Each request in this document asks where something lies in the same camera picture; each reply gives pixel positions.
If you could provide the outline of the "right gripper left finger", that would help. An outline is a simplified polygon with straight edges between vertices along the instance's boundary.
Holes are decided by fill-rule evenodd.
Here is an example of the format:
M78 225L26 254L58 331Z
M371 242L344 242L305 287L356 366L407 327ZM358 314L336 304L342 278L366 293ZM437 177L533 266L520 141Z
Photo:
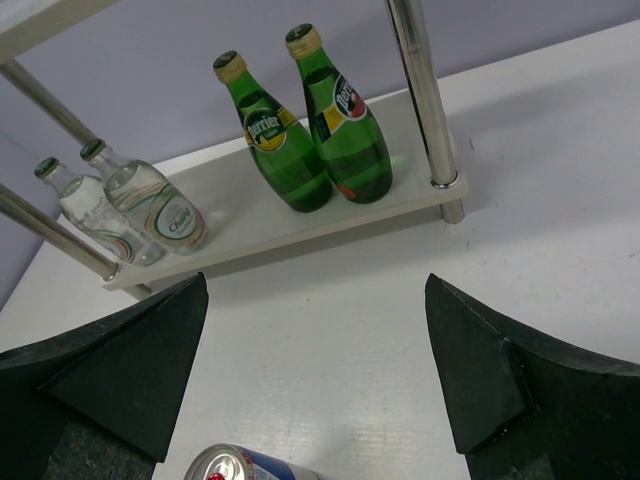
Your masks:
M2 478L151 478L168 453L208 303L197 274L3 352Z

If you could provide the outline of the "silver can red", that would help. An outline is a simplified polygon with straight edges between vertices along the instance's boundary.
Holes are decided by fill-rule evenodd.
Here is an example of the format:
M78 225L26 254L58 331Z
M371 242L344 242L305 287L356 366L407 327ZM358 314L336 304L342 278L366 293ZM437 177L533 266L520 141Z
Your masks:
M239 445L220 443L193 460L185 480L319 480L315 471Z

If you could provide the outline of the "green glass bottle front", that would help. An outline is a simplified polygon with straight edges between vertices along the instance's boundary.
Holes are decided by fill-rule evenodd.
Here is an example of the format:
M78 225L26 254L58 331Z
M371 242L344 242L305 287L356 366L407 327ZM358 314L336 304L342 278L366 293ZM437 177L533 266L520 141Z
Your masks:
M307 130L255 80L237 51L219 55L212 68L234 102L254 163L271 189L294 211L323 207L333 184Z

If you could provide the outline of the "clear bottle green cap front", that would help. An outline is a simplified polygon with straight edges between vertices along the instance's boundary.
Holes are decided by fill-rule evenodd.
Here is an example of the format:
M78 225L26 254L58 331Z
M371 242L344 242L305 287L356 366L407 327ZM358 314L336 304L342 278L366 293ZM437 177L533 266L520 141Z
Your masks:
M114 208L171 253L188 256L204 247L208 227L200 210L158 169L124 158L99 138L80 157L100 174Z

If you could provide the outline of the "green glass bottle back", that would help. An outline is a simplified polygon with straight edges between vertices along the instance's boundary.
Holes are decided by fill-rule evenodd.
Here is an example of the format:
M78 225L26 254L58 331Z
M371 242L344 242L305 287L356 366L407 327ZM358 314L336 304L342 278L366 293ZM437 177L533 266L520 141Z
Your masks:
M383 133L364 99L326 54L310 23L285 35L304 91L314 145L339 192L356 204L383 198L393 183Z

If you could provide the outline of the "green glass bottle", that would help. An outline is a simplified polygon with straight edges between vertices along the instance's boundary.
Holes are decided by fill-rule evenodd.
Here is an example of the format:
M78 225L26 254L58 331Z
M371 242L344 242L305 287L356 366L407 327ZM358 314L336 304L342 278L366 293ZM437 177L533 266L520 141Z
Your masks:
M294 211L323 207L333 184L307 130L255 80L237 51L219 55L212 68L234 102L254 163L271 189Z
M314 145L339 192L356 204L383 198L393 183L383 133L364 99L326 54L310 23L285 35L304 91Z

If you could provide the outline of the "clear bottle green cap back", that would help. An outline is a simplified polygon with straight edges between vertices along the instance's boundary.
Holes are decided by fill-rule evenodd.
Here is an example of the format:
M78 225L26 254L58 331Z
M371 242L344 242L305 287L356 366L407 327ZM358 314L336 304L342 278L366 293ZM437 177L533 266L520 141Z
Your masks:
M146 267L166 255L113 207L96 177L73 172L55 157L41 161L34 175L56 191L65 218L119 260Z

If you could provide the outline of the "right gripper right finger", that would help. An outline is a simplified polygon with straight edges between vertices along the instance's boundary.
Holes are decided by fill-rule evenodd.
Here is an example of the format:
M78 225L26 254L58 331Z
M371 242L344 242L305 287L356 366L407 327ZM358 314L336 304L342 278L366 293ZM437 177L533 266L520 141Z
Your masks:
M638 364L538 331L436 275L425 311L471 478L638 478Z

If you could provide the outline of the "clear bottle green cap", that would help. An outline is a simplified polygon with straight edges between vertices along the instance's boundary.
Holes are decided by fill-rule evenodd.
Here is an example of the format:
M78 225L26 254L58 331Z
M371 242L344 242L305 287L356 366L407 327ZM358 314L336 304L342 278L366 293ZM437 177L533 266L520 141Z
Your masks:
M100 174L114 208L171 253L188 256L204 247L208 227L200 210L158 169L124 158L99 138L80 157Z
M73 172L55 157L41 161L34 175L56 191L65 218L119 260L146 267L166 255L113 207L96 177Z

